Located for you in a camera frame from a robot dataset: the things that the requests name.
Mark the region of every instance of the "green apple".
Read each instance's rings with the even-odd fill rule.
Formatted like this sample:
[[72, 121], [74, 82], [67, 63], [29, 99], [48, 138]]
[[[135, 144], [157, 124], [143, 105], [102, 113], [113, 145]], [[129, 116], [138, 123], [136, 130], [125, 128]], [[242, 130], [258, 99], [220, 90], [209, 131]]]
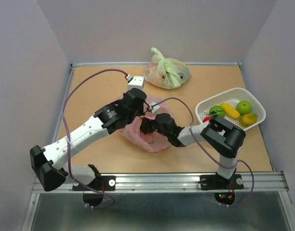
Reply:
[[251, 113], [252, 109], [253, 109], [253, 107], [252, 107], [251, 103], [248, 102], [248, 101], [241, 101], [241, 102], [239, 102], [238, 105], [236, 106], [236, 110], [237, 110], [241, 115]]
[[222, 106], [213, 106], [211, 107], [210, 111], [209, 111], [209, 115], [213, 116], [213, 115], [219, 115], [222, 117], [225, 117], [225, 110]]

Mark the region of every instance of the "wire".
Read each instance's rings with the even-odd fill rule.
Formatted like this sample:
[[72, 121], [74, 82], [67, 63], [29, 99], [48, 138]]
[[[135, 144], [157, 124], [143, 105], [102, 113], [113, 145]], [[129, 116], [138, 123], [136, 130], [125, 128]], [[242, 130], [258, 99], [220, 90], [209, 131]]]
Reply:
[[103, 191], [103, 193], [105, 192], [105, 184], [104, 184], [104, 182], [101, 182], [101, 190]]
[[228, 194], [228, 193], [230, 193], [230, 191], [231, 191], [231, 185], [233, 185], [233, 186], [234, 186], [234, 184], [233, 184], [233, 183], [229, 185], [229, 191], [227, 192], [227, 194]]
[[147, 105], [147, 107], [148, 107], [148, 108], [147, 108], [147, 112], [151, 111], [150, 108], [149, 108], [149, 104], [147, 103], [146, 100], [144, 100], [144, 103], [145, 103], [145, 104]]
[[234, 183], [232, 184], [232, 187], [233, 187], [233, 191], [232, 191], [232, 193], [231, 193], [231, 196], [233, 196], [233, 194], [234, 194], [234, 191], [235, 191], [235, 188], [234, 188]]
[[233, 169], [233, 168], [236, 168], [237, 167], [237, 165], [238, 165], [238, 163], [239, 162], [242, 162], [243, 164], [245, 164], [247, 167], [248, 167], [248, 169], [249, 169], [249, 171], [250, 171], [250, 173], [251, 173], [251, 175], [252, 175], [252, 188], [251, 188], [251, 190], [250, 190], [250, 193], [247, 195], [247, 197], [245, 197], [245, 199], [243, 199], [241, 202], [239, 202], [239, 203], [237, 203], [237, 204], [234, 204], [234, 205], [225, 205], [225, 206], [228, 206], [228, 207], [235, 207], [235, 206], [238, 206], [238, 205], [241, 205], [241, 204], [243, 204], [245, 201], [247, 201], [248, 200], [248, 198], [250, 197], [250, 195], [253, 193], [253, 191], [254, 191], [254, 187], [255, 187], [255, 177], [254, 177], [254, 173], [253, 173], [253, 171], [251, 170], [251, 168], [249, 167], [249, 165], [245, 162], [245, 161], [243, 161], [243, 160], [237, 160], [237, 163], [234, 165], [234, 166], [231, 166], [231, 167], [228, 167], [228, 166], [225, 166], [225, 165], [223, 165], [223, 164], [221, 164], [221, 163], [219, 163], [214, 157], [212, 157], [211, 156], [211, 154], [209, 154], [209, 152], [202, 146], [202, 144], [200, 144], [200, 142], [198, 141], [198, 139], [196, 138], [196, 136], [193, 134], [193, 132], [192, 132], [192, 130], [191, 130], [191, 126], [192, 126], [192, 124], [194, 123], [194, 115], [192, 114], [192, 112], [191, 112], [191, 109], [187, 106], [187, 104], [185, 103], [185, 102], [183, 102], [182, 100], [180, 100], [180, 99], [178, 99], [178, 98], [176, 98], [176, 97], [169, 97], [169, 98], [167, 98], [167, 99], [164, 99], [164, 100], [162, 100], [162, 101], [160, 101], [160, 102], [158, 102], [158, 103], [156, 103], [156, 104], [154, 104], [154, 105], [152, 105], [151, 107], [152, 107], [152, 109], [153, 109], [153, 107], [155, 107], [155, 106], [157, 106], [157, 105], [159, 105], [159, 104], [161, 104], [161, 103], [163, 103], [163, 102], [165, 102], [165, 101], [167, 101], [167, 100], [171, 100], [171, 99], [173, 99], [173, 100], [178, 100], [178, 101], [180, 101], [186, 108], [187, 108], [187, 110], [189, 111], [189, 113], [190, 113], [190, 115], [191, 115], [191, 123], [189, 124], [189, 131], [190, 131], [190, 133], [191, 133], [191, 135], [192, 135], [192, 137], [193, 137], [193, 139], [195, 140], [195, 142], [201, 147], [201, 149], [215, 162], [215, 163], [217, 163], [219, 166], [221, 166], [221, 167], [223, 167], [223, 168], [226, 168], [226, 169]]
[[[74, 93], [74, 92], [75, 92], [75, 91], [76, 91], [76, 90], [77, 90], [82, 84], [84, 84], [86, 81], [88, 81], [89, 79], [93, 78], [94, 76], [97, 76], [97, 75], [99, 75], [99, 74], [101, 74], [101, 73], [104, 73], [104, 72], [107, 72], [107, 71], [117, 71], [117, 72], [121, 72], [121, 73], [125, 74], [125, 79], [126, 79], [126, 77], [128, 76], [128, 74], [127, 74], [125, 71], [120, 70], [120, 69], [114, 69], [114, 68], [111, 68], [111, 69], [105, 69], [105, 70], [99, 71], [99, 72], [97, 72], [97, 73], [95, 73], [95, 74], [93, 74], [93, 75], [87, 77], [84, 81], [82, 81], [78, 86], [76, 86], [76, 87], [74, 88], [74, 90], [71, 91], [71, 93], [70, 93], [70, 94], [67, 96], [67, 98], [65, 99], [65, 102], [64, 102], [63, 107], [62, 107], [62, 120], [63, 120], [64, 126], [65, 126], [66, 136], [67, 136], [67, 138], [68, 138], [69, 141], [71, 141], [71, 139], [70, 139], [70, 133], [69, 133], [69, 128], [68, 128], [68, 125], [67, 125], [66, 119], [65, 119], [65, 108], [66, 108], [66, 104], [67, 104], [67, 102], [69, 101], [69, 99], [70, 99], [70, 97], [73, 95], [73, 93]], [[84, 188], [86, 188], [86, 189], [88, 189], [88, 190], [90, 190], [90, 191], [92, 191], [92, 192], [94, 192], [94, 193], [98, 193], [98, 194], [101, 194], [101, 195], [103, 195], [103, 196], [108, 196], [108, 197], [110, 197], [110, 198], [112, 199], [112, 202], [111, 202], [111, 204], [109, 204], [109, 205], [106, 205], [106, 206], [103, 206], [103, 207], [92, 207], [92, 208], [95, 208], [95, 209], [101, 209], [101, 208], [108, 208], [108, 207], [110, 207], [111, 205], [113, 205], [113, 204], [115, 203], [115, 198], [114, 198], [112, 195], [110, 195], [110, 194], [108, 194], [108, 193], [105, 193], [105, 192], [98, 191], [98, 190], [96, 190], [96, 189], [92, 189], [91, 187], [89, 187], [89, 186], [83, 184], [80, 180], [78, 180], [78, 179], [75, 178], [75, 176], [74, 176], [74, 175], [72, 174], [72, 172], [71, 172], [71, 160], [70, 160], [70, 159], [71, 159], [71, 156], [70, 156], [70, 143], [67, 142], [67, 160], [68, 160], [68, 171], [69, 171], [69, 176], [70, 176], [75, 182], [77, 182], [79, 185], [83, 186]]]

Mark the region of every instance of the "screw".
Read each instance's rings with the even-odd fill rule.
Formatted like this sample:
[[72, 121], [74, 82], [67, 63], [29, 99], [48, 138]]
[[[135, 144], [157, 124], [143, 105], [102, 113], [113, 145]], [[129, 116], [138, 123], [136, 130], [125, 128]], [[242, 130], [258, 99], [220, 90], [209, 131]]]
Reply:
[[242, 185], [243, 184], [243, 180], [241, 178], [237, 178], [236, 182], [238, 185]]
[[115, 185], [115, 180], [109, 180], [109, 185], [114, 186]]
[[207, 185], [207, 180], [206, 179], [202, 179], [200, 181], [200, 184], [203, 185], [203, 186]]

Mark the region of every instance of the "black mounting bracket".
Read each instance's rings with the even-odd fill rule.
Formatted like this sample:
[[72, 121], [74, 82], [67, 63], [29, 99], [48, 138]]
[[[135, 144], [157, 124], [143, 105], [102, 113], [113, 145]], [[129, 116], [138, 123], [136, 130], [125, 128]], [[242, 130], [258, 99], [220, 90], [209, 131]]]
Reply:
[[201, 175], [200, 182], [201, 190], [229, 190], [232, 189], [244, 189], [242, 176], [240, 174], [233, 174], [232, 177], [227, 180], [217, 173], [215, 175]]
[[[101, 191], [101, 183], [104, 183], [105, 186], [105, 191], [115, 191], [115, 184], [114, 185], [110, 185], [109, 181], [110, 180], [116, 180], [115, 176], [101, 176], [101, 180], [96, 177], [90, 184], [88, 184], [87, 186], [89, 186], [92, 189], [96, 189], [98, 191]], [[89, 191], [88, 189], [84, 188], [81, 185], [78, 186], [72, 186], [72, 190], [73, 191]]]

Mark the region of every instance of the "metal edge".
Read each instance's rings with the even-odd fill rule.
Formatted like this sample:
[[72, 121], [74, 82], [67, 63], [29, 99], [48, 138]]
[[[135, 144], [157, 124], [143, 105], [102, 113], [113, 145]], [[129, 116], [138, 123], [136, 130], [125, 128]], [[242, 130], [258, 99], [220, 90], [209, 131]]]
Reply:
[[[212, 193], [219, 191], [201, 191], [197, 189], [197, 183], [200, 180], [200, 175], [207, 175], [207, 173], [114, 175], [117, 177], [116, 190], [110, 193]], [[245, 188], [239, 191], [248, 192], [250, 191], [252, 185], [251, 174], [241, 173], [241, 175]], [[255, 192], [278, 192], [288, 190], [287, 182], [282, 173], [256, 172], [254, 173], [254, 176]], [[45, 192], [40, 183], [36, 183], [34, 185], [33, 192], [79, 193], [72, 191], [72, 184], [64, 184], [54, 191]]]
[[21, 231], [30, 231], [32, 229], [33, 220], [36, 213], [39, 197], [40, 197], [39, 193], [31, 194]]
[[[67, 87], [66, 87], [65, 94], [64, 94], [64, 97], [63, 97], [63, 102], [66, 100], [66, 97], [68, 96], [69, 90], [71, 88], [72, 81], [74, 79], [75, 70], [76, 70], [76, 68], [72, 67], [71, 71], [69, 73], [68, 83], [67, 83]], [[62, 113], [62, 108], [61, 108], [61, 111], [60, 111], [58, 121], [56, 123], [54, 135], [53, 135], [53, 138], [52, 138], [52, 143], [57, 140], [57, 138], [59, 136], [59, 133], [60, 133], [60, 130], [61, 130], [61, 123], [62, 123], [61, 113]]]
[[[241, 63], [217, 63], [217, 62], [184, 62], [189, 66], [240, 66]], [[103, 63], [81, 63], [72, 64], [72, 67], [79, 66], [143, 66], [147, 65], [148, 62], [103, 62]]]
[[286, 213], [286, 217], [292, 231], [295, 231], [295, 209], [290, 201], [288, 192], [279, 192], [279, 196], [282, 202], [283, 209]]

